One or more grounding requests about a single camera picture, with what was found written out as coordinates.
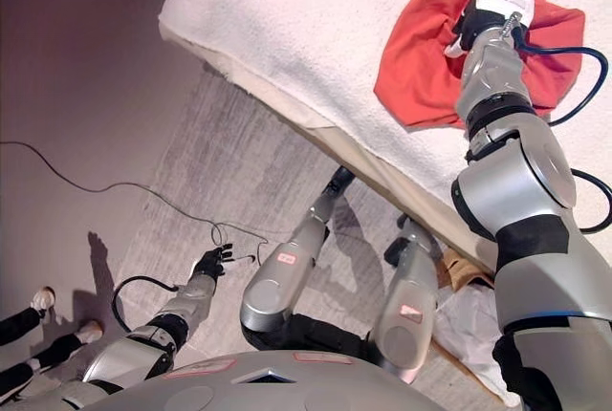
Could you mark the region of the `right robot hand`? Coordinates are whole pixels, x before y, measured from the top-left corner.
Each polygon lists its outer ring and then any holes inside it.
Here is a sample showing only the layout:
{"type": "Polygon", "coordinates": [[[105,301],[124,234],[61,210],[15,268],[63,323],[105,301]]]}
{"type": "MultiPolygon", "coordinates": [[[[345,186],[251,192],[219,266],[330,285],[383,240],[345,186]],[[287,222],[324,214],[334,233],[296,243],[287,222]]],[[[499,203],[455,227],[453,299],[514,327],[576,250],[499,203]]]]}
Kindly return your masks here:
{"type": "Polygon", "coordinates": [[[524,34],[535,16],[535,0],[469,0],[452,32],[454,41],[445,48],[445,56],[457,58],[467,53],[477,36],[498,28],[504,37],[518,27],[524,34]]]}

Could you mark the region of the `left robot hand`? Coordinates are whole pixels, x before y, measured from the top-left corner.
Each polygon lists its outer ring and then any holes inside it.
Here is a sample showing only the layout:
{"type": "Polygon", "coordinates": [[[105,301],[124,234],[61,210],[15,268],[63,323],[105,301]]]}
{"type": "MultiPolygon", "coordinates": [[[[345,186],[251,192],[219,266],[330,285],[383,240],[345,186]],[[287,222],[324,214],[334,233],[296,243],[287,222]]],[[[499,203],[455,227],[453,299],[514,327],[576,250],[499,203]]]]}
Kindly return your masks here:
{"type": "Polygon", "coordinates": [[[225,272],[223,264],[232,259],[232,248],[233,244],[227,243],[215,249],[206,251],[200,260],[193,266],[191,275],[207,275],[214,281],[217,281],[218,278],[225,272]]]}

